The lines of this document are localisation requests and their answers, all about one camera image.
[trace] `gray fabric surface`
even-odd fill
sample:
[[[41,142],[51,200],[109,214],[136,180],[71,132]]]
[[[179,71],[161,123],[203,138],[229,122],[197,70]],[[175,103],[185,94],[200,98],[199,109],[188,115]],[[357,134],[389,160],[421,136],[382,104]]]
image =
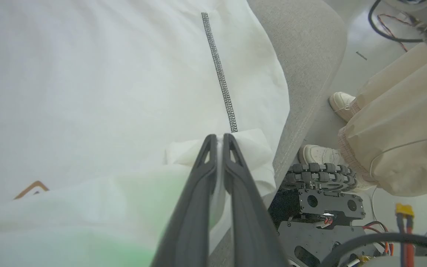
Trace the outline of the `gray fabric surface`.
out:
[[[278,55],[290,112],[273,167],[279,185],[313,123],[344,56],[344,23],[322,0],[248,0]],[[271,204],[274,194],[264,198]],[[209,257],[210,267],[233,266],[231,230]]]

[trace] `floor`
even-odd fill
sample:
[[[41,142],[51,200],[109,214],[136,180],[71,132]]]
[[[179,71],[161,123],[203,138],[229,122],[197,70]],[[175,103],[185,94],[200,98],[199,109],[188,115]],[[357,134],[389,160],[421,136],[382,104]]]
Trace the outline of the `floor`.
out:
[[[370,28],[367,15],[374,0],[325,0],[344,20],[348,26],[348,43],[344,59],[334,79],[329,95],[342,91],[357,95],[362,85],[375,73],[396,60],[405,51],[393,41],[377,35]],[[377,12],[386,13],[404,19],[405,16],[392,7],[381,3]],[[384,23],[398,37],[417,37],[410,27],[397,21],[387,19]],[[413,44],[405,44],[410,49]],[[345,122],[331,110],[329,103],[324,101],[313,126],[304,139],[303,144],[317,144],[337,148],[337,132]],[[371,211],[371,195],[373,189],[361,193],[364,199],[366,218],[355,221],[355,225],[363,225],[373,220]],[[416,213],[414,233],[424,234],[427,231],[427,195],[415,198],[391,196],[382,189],[377,189],[374,197],[375,213],[378,220],[387,225],[388,229],[397,231],[394,216],[395,203],[411,204]]]

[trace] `black stitching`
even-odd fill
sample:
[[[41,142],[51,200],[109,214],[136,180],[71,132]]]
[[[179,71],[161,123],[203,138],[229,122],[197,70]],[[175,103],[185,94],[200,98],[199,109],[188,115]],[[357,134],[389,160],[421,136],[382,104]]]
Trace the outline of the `black stitching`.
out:
[[[214,36],[212,35],[212,29],[210,29],[209,15],[202,12],[203,27],[209,41],[210,52],[212,52],[213,63],[215,64],[215,70],[217,71],[218,82],[220,83],[220,89],[222,95],[224,95],[225,108],[227,109],[228,120],[230,121],[230,129],[232,132],[238,132],[237,122],[235,120],[234,107],[230,94],[228,93],[227,81],[225,81],[224,70],[222,69],[222,63],[220,62],[220,56],[218,55],[217,47],[215,46]]]

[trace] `cable connector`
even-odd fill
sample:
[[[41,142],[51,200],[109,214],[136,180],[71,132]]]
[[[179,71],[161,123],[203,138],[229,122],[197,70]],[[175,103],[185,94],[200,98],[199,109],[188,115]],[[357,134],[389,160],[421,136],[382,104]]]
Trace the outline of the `cable connector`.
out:
[[[395,213],[415,218],[415,214],[411,205],[402,205],[401,203],[396,203]]]

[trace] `beige pants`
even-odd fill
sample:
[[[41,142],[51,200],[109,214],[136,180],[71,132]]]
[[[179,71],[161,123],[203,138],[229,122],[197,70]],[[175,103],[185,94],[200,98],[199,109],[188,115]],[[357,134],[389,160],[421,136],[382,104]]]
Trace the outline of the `beige pants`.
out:
[[[353,118],[339,132],[341,153],[365,180],[390,194],[427,193],[427,47],[419,44],[373,76],[351,103]]]

